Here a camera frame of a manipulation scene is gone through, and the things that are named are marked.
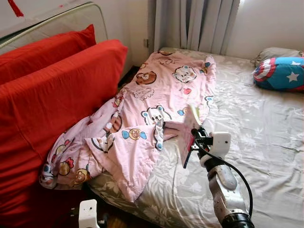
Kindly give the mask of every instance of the blue pillow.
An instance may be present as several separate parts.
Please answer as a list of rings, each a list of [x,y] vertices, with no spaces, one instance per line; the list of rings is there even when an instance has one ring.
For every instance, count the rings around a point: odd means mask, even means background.
[[[255,84],[264,89],[304,91],[304,57],[266,59],[254,70]]]

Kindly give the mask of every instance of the pink blanket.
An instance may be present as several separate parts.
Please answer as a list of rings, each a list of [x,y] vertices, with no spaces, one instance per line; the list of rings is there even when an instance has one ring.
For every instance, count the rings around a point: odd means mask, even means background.
[[[212,57],[203,61],[180,53],[151,54],[132,82],[57,139],[39,176],[41,185],[79,189],[107,170],[126,199],[135,201],[163,140],[177,135],[165,122],[182,123],[187,104],[199,107],[203,121],[213,101],[215,73]]]

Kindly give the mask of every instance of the bed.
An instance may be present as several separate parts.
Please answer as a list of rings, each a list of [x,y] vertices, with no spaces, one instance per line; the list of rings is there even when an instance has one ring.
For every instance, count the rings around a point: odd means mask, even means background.
[[[207,53],[169,48],[204,59]],[[212,55],[217,86],[209,120],[216,131],[232,135],[226,160],[249,182],[256,227],[303,227],[303,94],[260,89],[253,84],[254,67],[247,59]],[[107,203],[161,227],[220,227],[213,211],[207,172],[192,154],[183,169],[177,139],[164,143],[148,184],[129,203],[109,173],[89,182]],[[245,185],[243,197],[248,202]]]

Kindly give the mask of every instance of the curtain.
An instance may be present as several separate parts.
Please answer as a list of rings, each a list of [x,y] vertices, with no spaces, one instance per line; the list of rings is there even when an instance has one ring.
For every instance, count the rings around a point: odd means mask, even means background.
[[[224,55],[240,0],[150,0],[150,51],[186,48]]]

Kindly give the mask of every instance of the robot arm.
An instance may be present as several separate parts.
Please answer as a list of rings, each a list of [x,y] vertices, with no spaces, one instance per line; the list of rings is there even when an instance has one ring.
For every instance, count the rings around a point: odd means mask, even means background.
[[[219,159],[229,151],[230,134],[217,132],[207,137],[203,128],[191,132],[195,137],[191,150],[198,151],[200,164],[207,169],[214,212],[220,224],[223,228],[254,228],[237,179],[227,163]]]

